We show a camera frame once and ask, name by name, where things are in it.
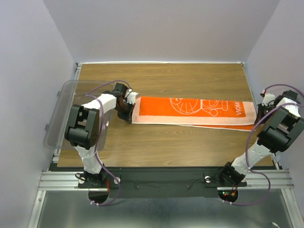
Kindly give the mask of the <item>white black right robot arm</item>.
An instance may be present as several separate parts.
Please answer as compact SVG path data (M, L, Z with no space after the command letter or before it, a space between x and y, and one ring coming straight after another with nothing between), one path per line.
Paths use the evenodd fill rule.
M223 185L238 185L253 166L273 153L286 151L304 130L297 92L287 90L279 96L263 92L261 96L254 126L262 126L257 140L252 146L246 145L243 155L220 169L218 179Z

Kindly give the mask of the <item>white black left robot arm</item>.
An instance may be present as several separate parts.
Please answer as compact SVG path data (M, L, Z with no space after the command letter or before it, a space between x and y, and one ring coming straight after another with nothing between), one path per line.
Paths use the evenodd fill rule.
M109 113L117 111L120 119L131 123L135 100L138 93L128 85L115 81L112 91L104 91L99 96L88 92L93 100L86 104L71 106L65 129L67 140L81 157L84 172L76 174L79 184L99 188L109 181L105 176L104 164L98 156L98 144L106 136Z

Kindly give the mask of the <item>orange white cartoon towel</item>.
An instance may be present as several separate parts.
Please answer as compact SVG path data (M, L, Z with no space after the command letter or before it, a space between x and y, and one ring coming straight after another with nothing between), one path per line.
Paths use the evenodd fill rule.
M133 124L167 124L251 131L257 114L252 102L142 96Z

